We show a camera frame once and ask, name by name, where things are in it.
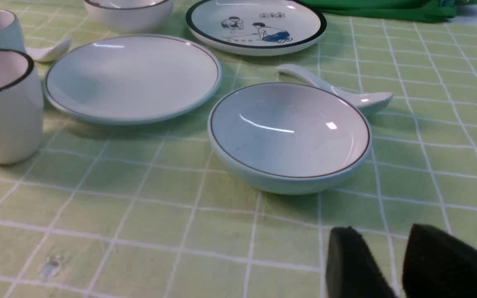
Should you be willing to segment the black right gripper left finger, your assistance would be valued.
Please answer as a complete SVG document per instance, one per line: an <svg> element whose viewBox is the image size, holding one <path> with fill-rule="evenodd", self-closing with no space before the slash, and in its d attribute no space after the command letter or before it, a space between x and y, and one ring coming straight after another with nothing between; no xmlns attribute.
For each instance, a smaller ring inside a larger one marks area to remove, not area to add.
<svg viewBox="0 0 477 298"><path fill-rule="evenodd" d="M395 298L363 236L354 228L330 230L326 261L330 298Z"/></svg>

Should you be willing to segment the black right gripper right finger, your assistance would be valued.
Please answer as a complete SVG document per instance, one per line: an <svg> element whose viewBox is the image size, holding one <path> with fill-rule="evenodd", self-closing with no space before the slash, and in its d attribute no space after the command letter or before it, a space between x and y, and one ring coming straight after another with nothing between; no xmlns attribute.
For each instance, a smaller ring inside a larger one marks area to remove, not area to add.
<svg viewBox="0 0 477 298"><path fill-rule="evenodd" d="M408 298L477 298L477 249L429 224L413 224L402 271Z"/></svg>

